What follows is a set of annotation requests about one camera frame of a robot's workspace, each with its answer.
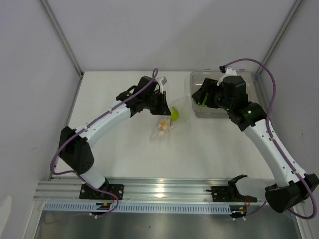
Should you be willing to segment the orange fruit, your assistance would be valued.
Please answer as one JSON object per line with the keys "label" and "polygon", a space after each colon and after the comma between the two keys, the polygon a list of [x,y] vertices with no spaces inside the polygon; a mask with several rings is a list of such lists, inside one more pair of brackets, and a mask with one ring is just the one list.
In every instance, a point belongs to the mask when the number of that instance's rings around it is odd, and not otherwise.
{"label": "orange fruit", "polygon": [[163,131],[167,131],[171,129],[171,121],[162,119],[159,121],[158,128]]}

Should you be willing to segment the clear zip top bag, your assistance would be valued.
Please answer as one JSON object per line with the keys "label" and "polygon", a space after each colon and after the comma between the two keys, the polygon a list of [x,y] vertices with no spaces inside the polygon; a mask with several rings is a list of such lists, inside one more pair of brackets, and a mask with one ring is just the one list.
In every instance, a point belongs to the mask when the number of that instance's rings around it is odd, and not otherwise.
{"label": "clear zip top bag", "polygon": [[170,116],[159,116],[150,136],[151,142],[167,138],[174,129],[188,123],[191,118],[192,109],[188,96],[171,101],[169,109]]}

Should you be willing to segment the round green lime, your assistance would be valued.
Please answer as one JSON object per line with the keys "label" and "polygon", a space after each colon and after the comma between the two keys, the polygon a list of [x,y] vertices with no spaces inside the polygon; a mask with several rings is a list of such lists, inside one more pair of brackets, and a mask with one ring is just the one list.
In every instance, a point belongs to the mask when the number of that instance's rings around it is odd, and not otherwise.
{"label": "round green lime", "polygon": [[179,111],[176,107],[172,107],[171,109],[171,121],[176,121],[179,118]]}

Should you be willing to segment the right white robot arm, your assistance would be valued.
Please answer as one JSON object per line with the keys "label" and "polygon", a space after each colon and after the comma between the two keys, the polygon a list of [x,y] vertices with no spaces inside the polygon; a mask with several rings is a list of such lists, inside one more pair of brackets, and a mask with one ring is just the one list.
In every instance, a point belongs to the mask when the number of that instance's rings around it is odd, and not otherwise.
{"label": "right white robot arm", "polygon": [[318,177],[307,174],[284,148],[263,108],[248,99],[246,82],[241,76],[228,75],[222,82],[205,78],[192,94],[198,105],[225,110],[229,119],[255,145],[270,168],[273,180],[239,175],[228,182],[228,197],[239,201],[244,196],[263,199],[277,213],[289,210],[301,201],[313,198]]}

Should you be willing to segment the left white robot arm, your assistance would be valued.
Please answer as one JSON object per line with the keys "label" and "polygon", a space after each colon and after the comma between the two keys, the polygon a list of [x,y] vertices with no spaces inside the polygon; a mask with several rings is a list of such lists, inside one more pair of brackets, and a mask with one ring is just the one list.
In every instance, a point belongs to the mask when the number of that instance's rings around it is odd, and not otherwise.
{"label": "left white robot arm", "polygon": [[144,109],[152,115],[170,116],[164,85],[166,77],[142,76],[137,85],[119,93],[109,109],[90,123],[72,129],[65,127],[60,134],[58,157],[91,185],[91,194],[103,199],[108,194],[106,178],[94,165],[93,146],[119,123]]}

